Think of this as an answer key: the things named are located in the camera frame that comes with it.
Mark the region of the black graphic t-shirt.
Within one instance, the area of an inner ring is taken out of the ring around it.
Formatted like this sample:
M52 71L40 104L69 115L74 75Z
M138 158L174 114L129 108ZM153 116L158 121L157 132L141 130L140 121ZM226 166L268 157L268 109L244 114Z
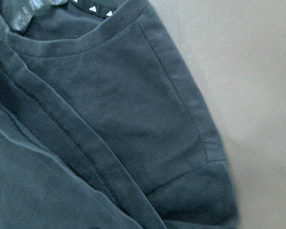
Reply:
M0 0L0 229L234 229L204 98L147 0Z

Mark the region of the brown paper table cover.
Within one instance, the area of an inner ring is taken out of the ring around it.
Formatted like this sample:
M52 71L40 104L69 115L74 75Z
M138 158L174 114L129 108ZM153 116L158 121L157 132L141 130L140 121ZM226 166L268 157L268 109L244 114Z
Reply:
M286 0L152 1L200 88L241 229L286 229Z

